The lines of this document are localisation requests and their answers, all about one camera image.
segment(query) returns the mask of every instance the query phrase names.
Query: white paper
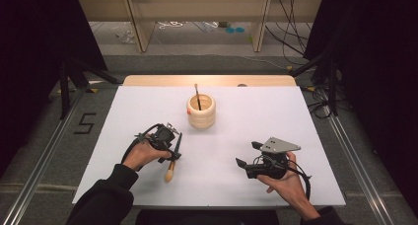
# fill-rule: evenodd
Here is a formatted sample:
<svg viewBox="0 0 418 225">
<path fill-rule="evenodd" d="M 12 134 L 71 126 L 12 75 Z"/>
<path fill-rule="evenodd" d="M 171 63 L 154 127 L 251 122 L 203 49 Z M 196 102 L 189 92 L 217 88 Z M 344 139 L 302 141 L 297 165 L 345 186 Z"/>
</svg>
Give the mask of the white paper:
<svg viewBox="0 0 418 225">
<path fill-rule="evenodd" d="M 236 163 L 240 158 L 252 164 L 260 152 L 251 141 L 264 143 L 271 136 L 302 147 L 295 154 L 312 176 L 313 205 L 345 204 L 298 87 L 200 87 L 199 93 L 212 96 L 217 104 L 215 124 L 208 129 L 195 129 L 187 121 L 186 102 L 195 94 L 193 87 L 119 87 L 73 202 L 96 180 L 108 178 L 135 134 L 170 122 L 183 134 L 174 177 L 165 183 L 168 161 L 145 166 L 131 189 L 134 205 L 288 205 L 276 192 L 266 193 L 263 183 L 248 179 Z"/>
</svg>

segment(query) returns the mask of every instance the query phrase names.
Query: hand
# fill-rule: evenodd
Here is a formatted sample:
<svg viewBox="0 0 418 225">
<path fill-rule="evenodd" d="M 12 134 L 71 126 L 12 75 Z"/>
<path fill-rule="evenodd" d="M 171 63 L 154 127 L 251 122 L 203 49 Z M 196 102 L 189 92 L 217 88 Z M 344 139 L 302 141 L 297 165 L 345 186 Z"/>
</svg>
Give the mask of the hand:
<svg viewBox="0 0 418 225">
<path fill-rule="evenodd" d="M 123 165 L 138 171 L 141 166 L 144 166 L 158 158 L 170 158 L 172 153 L 169 151 L 160 151 L 153 148 L 148 140 L 137 143 L 126 157 Z"/>
<path fill-rule="evenodd" d="M 286 154 L 290 161 L 296 163 L 296 155 L 294 153 L 287 152 Z M 292 162 L 290 162 L 289 167 L 297 170 L 296 164 Z M 305 196 L 304 188 L 302 187 L 298 174 L 287 171 L 285 176 L 280 180 L 275 180 L 265 175 L 258 175 L 257 178 L 269 186 L 267 189 L 268 193 L 276 190 L 284 200 L 301 214 L 304 220 L 307 221 L 320 216 Z"/>
</svg>

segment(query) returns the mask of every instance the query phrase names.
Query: black sleeve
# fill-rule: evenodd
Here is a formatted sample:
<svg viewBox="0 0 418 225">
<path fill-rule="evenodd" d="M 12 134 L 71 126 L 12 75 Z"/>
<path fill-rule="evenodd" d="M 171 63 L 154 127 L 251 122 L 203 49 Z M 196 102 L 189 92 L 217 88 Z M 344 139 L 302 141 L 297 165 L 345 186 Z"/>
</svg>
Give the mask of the black sleeve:
<svg viewBox="0 0 418 225">
<path fill-rule="evenodd" d="M 303 225 L 346 225 L 341 221 L 335 209 L 331 206 L 324 207 L 319 210 L 320 217 L 306 221 Z"/>
<path fill-rule="evenodd" d="M 133 195 L 129 191 L 138 175 L 121 164 L 106 180 L 98 180 L 74 205 L 67 224 L 120 224 L 129 213 Z"/>
</svg>

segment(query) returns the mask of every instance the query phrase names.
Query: printed number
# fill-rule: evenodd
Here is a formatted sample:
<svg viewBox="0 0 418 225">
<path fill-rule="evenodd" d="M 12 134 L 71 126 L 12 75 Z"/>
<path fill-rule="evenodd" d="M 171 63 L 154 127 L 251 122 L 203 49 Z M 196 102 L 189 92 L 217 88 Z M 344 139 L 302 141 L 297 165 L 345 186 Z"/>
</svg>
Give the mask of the printed number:
<svg viewBox="0 0 418 225">
<path fill-rule="evenodd" d="M 74 134 L 90 134 L 90 131 L 92 131 L 94 123 L 85 123 L 84 118 L 88 115 L 96 115 L 95 113 L 84 113 L 83 116 L 80 119 L 79 125 L 88 125 L 89 129 L 87 131 L 75 131 Z"/>
</svg>

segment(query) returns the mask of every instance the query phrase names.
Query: blue object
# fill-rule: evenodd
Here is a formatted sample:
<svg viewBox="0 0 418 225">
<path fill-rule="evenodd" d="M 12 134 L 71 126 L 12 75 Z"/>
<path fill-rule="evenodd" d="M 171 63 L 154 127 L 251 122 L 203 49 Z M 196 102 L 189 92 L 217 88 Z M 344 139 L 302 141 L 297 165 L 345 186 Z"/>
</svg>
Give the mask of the blue object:
<svg viewBox="0 0 418 225">
<path fill-rule="evenodd" d="M 228 34 L 233 33 L 235 30 L 233 28 L 226 28 Z"/>
<path fill-rule="evenodd" d="M 236 28 L 237 33 L 243 33 L 244 32 L 244 28 Z"/>
</svg>

